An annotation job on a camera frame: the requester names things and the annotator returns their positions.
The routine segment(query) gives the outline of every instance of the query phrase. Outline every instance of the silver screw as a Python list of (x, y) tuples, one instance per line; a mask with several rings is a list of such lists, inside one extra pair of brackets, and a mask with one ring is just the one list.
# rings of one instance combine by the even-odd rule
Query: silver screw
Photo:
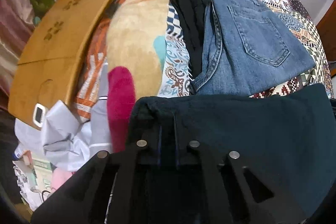
[(239, 154), (237, 151), (231, 151), (231, 152), (229, 153), (229, 156), (230, 156), (230, 158), (238, 159), (239, 156), (240, 156), (240, 154)]
[(100, 158), (100, 159), (103, 159), (103, 158), (107, 157), (107, 152), (105, 150), (99, 151), (97, 153), (97, 157)]
[(200, 146), (200, 142), (196, 141), (196, 140), (190, 141), (189, 142), (189, 146), (193, 147), (193, 148), (199, 147)]
[(139, 147), (144, 147), (147, 145), (147, 142), (145, 140), (139, 140), (136, 142), (136, 145)]

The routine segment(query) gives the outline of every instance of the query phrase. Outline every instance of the dark teal cloth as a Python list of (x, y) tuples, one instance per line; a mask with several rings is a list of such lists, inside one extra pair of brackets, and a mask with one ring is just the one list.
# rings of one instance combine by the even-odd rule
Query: dark teal cloth
[(185, 130), (223, 155), (236, 150), (288, 189), (308, 217), (336, 179), (336, 123), (322, 84), (265, 99), (141, 98), (132, 111), (128, 142), (141, 139), (144, 130), (159, 134), (158, 125), (165, 132), (158, 150), (170, 150), (175, 159), (174, 136)]

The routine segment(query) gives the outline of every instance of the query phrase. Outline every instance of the pink object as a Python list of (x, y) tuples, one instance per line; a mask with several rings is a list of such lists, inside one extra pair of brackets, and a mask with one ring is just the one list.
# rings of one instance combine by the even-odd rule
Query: pink object
[(133, 77), (125, 67), (115, 67), (108, 73), (109, 92), (106, 101), (113, 153), (125, 149), (128, 121), (135, 104)]
[(72, 176), (72, 172), (64, 171), (60, 168), (56, 168), (52, 173), (51, 178), (51, 192), (55, 192)]

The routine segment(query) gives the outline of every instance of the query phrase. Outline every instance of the blue denim jeans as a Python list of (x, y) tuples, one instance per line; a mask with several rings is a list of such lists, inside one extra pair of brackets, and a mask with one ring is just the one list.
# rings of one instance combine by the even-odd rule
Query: blue denim jeans
[(203, 0), (202, 72), (197, 94), (250, 96), (315, 66), (301, 42), (258, 0)]

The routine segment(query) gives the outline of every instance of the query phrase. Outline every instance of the orange patterned fabric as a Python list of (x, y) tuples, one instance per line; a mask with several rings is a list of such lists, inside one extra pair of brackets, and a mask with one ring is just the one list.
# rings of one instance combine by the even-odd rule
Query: orange patterned fabric
[(106, 61), (106, 32), (110, 18), (103, 18), (93, 33), (89, 51), (86, 57), (84, 83), (77, 93), (75, 107), (82, 122), (91, 117), (91, 107), (97, 102), (100, 74)]

